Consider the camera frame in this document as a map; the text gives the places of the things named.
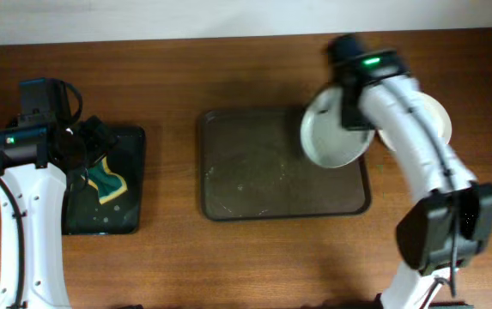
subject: led light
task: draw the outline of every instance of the led light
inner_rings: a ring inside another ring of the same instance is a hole
[[[381,61],[381,58],[370,58],[364,60],[364,65],[374,65],[378,64]]]

